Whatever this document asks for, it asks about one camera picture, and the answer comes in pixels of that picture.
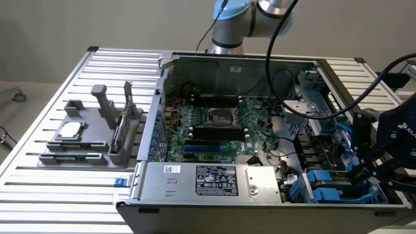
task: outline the motherboard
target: motherboard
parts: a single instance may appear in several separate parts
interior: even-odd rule
[[[176,100],[168,108],[167,161],[239,163],[267,152],[274,139],[260,131],[274,136],[270,107],[256,98]]]

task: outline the green circuit board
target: green circuit board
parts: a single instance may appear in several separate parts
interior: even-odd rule
[[[255,150],[259,152],[263,150],[263,143],[271,142],[271,139],[260,134],[259,129],[262,128],[258,124],[259,115],[262,114],[262,109],[255,109],[255,104],[259,101],[256,99],[248,99],[236,108],[236,119],[240,120],[235,127],[246,128],[248,132],[248,138],[244,141],[239,140],[222,140],[220,141],[220,152],[192,152],[195,157],[192,161],[216,162],[216,163],[232,163],[238,155],[252,155]],[[264,111],[262,114],[262,119],[267,121],[268,112]],[[184,158],[186,151],[186,141],[192,139],[190,137],[190,127],[232,127],[222,125],[208,124],[208,108],[194,107],[186,103],[180,103],[176,106],[175,114],[176,127],[174,121],[170,124],[168,130],[168,152],[167,161],[168,162],[187,162],[188,158]],[[267,128],[264,125],[262,131],[268,135],[274,136],[272,129]]]

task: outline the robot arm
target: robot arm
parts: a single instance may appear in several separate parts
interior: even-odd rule
[[[214,18],[212,54],[243,54],[246,37],[270,38],[292,0],[218,0]],[[292,16],[288,18],[280,35],[291,28]]]
[[[371,146],[371,124],[379,121],[376,143]],[[355,113],[352,147],[360,164],[351,170],[352,183],[367,179],[398,191],[416,194],[416,178],[400,168],[416,169],[416,94],[395,109]]]

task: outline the slotted aluminum surface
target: slotted aluminum surface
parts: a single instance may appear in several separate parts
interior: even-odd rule
[[[114,180],[134,172],[135,159],[127,169],[40,170],[38,154],[44,151],[46,141],[51,140],[66,116],[66,101],[80,99],[86,106],[99,106],[90,95],[94,84],[108,86],[108,99],[123,107],[123,85],[126,80],[131,81],[134,101],[148,111],[159,79],[158,57],[155,51],[120,49],[100,49],[84,55],[0,166],[0,233],[131,233],[112,205],[112,194]],[[368,71],[354,59],[330,58],[328,62],[350,92],[359,95],[372,81]],[[362,108],[395,107],[382,89],[372,94]],[[386,103],[375,104],[374,97],[384,98]]]

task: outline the warning label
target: warning label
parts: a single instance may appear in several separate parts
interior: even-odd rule
[[[235,167],[196,166],[195,192],[200,196],[239,196]]]

